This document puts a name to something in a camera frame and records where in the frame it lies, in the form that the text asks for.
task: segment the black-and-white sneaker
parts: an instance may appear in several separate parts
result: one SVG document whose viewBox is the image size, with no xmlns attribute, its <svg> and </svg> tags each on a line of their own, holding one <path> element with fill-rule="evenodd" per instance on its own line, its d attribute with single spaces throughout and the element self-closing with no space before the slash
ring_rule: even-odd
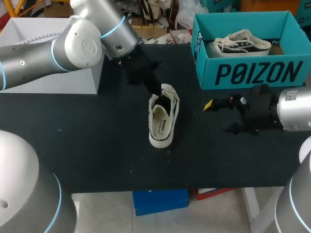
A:
<svg viewBox="0 0 311 233">
<path fill-rule="evenodd" d="M 157 148 L 171 144 L 179 111 L 180 99 L 175 89 L 162 84 L 162 95 L 152 95 L 149 100 L 149 140 Z"/>
<path fill-rule="evenodd" d="M 207 55 L 215 57 L 266 56 L 271 43 L 261 40 L 247 30 L 229 34 L 225 38 L 216 38 L 206 45 Z"/>
</svg>

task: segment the white box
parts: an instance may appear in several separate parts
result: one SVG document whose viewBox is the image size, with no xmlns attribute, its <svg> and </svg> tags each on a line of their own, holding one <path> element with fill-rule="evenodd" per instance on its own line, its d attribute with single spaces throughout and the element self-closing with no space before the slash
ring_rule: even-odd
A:
<svg viewBox="0 0 311 233">
<path fill-rule="evenodd" d="M 0 47 L 48 33 L 61 33 L 68 23 L 68 18 L 11 18 L 0 34 Z M 49 75 L 0 93 L 97 94 L 103 61 L 104 51 L 101 61 L 92 68 Z"/>
</svg>

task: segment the shoe sole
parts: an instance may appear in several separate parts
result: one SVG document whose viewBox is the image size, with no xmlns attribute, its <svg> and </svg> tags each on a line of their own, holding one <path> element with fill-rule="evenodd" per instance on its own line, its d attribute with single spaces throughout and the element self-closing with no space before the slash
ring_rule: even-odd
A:
<svg viewBox="0 0 311 233">
<path fill-rule="evenodd" d="M 176 106 L 176 111 L 175 111 L 175 114 L 174 114 L 173 126 L 172 126 L 172 130 L 171 130 L 170 136 L 165 141 L 157 141 L 157 140 L 152 138 L 151 133 L 149 132 L 149 141 L 150 141 L 151 145 L 153 145 L 156 148 L 168 147 L 172 143 L 172 141 L 173 141 L 175 123 L 176 123 L 178 112 L 179 112 L 179 102 L 178 101 L 177 101 L 176 105 L 177 106 Z"/>
<path fill-rule="evenodd" d="M 214 51 L 208 47 L 207 56 L 209 58 L 267 56 L 269 55 L 269 51 L 270 50 L 261 51 L 261 52 L 247 52 L 247 53 L 223 53 L 223 52 Z"/>
</svg>

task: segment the yellow tag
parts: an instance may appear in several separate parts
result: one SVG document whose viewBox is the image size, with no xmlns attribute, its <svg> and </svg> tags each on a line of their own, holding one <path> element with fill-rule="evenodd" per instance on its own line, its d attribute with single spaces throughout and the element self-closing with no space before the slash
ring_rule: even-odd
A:
<svg viewBox="0 0 311 233">
<path fill-rule="evenodd" d="M 208 102 L 208 103 L 205 105 L 203 111 L 206 111 L 206 110 L 212 105 L 212 102 L 213 102 L 213 100 L 211 100 L 210 102 Z"/>
</svg>

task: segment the shoe insole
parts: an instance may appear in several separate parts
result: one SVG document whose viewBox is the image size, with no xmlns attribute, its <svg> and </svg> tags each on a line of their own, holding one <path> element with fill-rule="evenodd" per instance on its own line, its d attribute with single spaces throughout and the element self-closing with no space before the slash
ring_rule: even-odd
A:
<svg viewBox="0 0 311 233">
<path fill-rule="evenodd" d="M 153 120 L 153 133 L 157 140 L 167 138 L 169 134 L 170 117 L 161 106 L 155 106 L 154 120 Z"/>
</svg>

